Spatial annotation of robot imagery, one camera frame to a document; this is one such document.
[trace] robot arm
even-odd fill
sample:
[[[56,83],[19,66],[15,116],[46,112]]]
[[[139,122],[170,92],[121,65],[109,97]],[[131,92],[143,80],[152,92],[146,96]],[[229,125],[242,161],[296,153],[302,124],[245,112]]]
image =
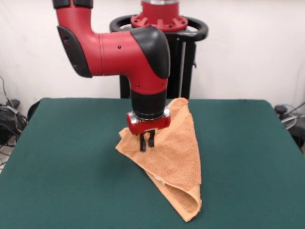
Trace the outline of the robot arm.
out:
[[[164,114],[168,113],[166,90],[170,51],[163,32],[145,27],[95,33],[91,28],[93,0],[53,0],[53,6],[62,44],[78,75],[127,76],[133,109],[127,119],[133,134],[167,127],[169,122],[162,118],[167,116],[169,120]]]

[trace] red flange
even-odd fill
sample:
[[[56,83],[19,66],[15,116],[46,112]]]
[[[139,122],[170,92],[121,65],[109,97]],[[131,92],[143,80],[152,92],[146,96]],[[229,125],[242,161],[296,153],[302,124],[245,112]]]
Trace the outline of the red flange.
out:
[[[179,0],[142,0],[143,11],[131,18],[134,27],[154,26],[163,32],[184,30],[188,20],[179,15]]]

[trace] green felt surface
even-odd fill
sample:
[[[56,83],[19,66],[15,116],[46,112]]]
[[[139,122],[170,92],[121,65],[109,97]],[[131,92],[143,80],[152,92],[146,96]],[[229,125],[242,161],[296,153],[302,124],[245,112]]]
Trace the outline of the green felt surface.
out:
[[[203,179],[191,222],[115,150],[130,101],[44,99],[0,174],[0,228],[304,229],[305,159],[271,106],[189,107]]]

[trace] white wall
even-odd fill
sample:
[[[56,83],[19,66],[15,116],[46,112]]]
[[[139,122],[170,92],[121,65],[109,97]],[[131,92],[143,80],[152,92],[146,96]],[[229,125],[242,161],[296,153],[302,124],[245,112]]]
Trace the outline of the white wall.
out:
[[[305,100],[304,0],[181,0],[181,13],[203,20],[192,98]],[[138,13],[140,0],[95,0],[92,27]],[[84,79],[72,69],[51,0],[0,1],[0,75],[22,111],[43,97],[119,97],[119,79]]]

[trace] orange towel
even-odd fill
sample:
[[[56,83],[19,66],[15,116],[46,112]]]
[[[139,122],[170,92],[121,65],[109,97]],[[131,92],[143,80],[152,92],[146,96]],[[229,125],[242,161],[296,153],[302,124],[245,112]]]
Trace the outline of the orange towel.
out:
[[[188,101],[174,99],[169,104],[171,125],[158,130],[155,148],[140,151],[138,136],[128,128],[120,132],[116,149],[143,168],[148,177],[186,221],[195,217],[202,206],[200,197],[201,165],[193,118]]]

